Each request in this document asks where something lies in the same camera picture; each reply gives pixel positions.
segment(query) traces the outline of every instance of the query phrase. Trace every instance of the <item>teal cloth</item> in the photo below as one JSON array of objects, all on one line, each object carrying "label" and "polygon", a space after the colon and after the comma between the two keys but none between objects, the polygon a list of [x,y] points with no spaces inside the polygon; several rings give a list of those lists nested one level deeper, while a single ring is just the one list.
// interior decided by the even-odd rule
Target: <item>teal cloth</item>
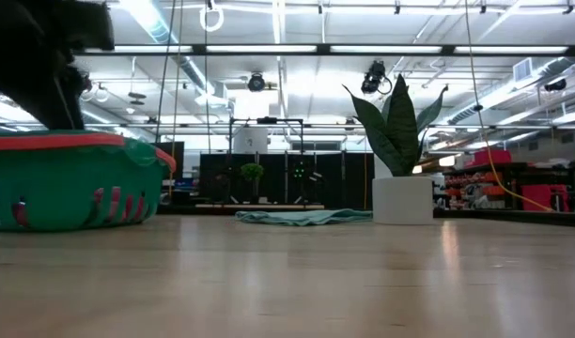
[{"label": "teal cloth", "polygon": [[235,216],[239,221],[247,223],[307,226],[371,221],[373,213],[371,211],[356,211],[352,209],[289,212],[238,211]]}]

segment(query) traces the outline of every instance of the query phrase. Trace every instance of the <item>snake plant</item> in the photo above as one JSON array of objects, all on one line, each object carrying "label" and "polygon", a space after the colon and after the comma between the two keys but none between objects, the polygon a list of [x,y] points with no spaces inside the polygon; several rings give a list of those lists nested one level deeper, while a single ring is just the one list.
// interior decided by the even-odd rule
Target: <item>snake plant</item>
[{"label": "snake plant", "polygon": [[[421,158],[426,128],[440,114],[446,90],[448,86],[416,119],[409,88],[402,75],[398,75],[394,91],[386,99],[381,112],[371,102],[353,96],[348,90],[373,152],[388,166],[392,176],[412,174],[412,168]],[[422,131],[423,136],[418,140],[417,136]]]}]

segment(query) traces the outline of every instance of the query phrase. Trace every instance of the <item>wooden floor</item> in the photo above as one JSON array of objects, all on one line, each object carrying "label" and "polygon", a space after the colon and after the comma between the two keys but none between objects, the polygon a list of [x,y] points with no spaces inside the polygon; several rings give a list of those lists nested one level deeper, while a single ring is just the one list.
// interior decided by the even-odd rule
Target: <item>wooden floor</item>
[{"label": "wooden floor", "polygon": [[0,337],[575,337],[575,228],[158,216],[0,234]]}]

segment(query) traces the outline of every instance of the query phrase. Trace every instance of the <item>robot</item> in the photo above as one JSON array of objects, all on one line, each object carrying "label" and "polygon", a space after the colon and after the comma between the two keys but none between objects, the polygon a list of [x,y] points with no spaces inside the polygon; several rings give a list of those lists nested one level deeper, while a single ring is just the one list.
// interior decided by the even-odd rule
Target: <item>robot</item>
[{"label": "robot", "polygon": [[72,52],[114,45],[105,3],[0,0],[0,94],[50,130],[82,130],[79,95],[90,81]]}]

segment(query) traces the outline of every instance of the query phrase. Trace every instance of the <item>potted plant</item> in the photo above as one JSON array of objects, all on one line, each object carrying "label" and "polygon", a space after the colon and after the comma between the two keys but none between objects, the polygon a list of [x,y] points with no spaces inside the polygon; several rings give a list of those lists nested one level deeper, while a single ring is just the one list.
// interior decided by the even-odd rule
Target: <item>potted plant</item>
[{"label": "potted plant", "polygon": [[250,204],[258,204],[258,182],[264,172],[264,168],[256,163],[247,163],[241,167],[241,176],[248,182],[252,182]]},{"label": "potted plant", "polygon": [[358,99],[350,93],[369,144],[376,157],[387,166],[385,172],[390,173],[379,177],[377,169],[379,163],[376,163],[372,192],[374,222],[432,223],[431,178],[412,177],[412,168],[419,162],[423,149],[425,133],[421,140],[418,139],[418,134],[438,117],[446,90],[447,86],[438,99],[416,119],[409,88],[401,75],[398,75],[394,91],[385,101],[381,112],[372,103]]}]

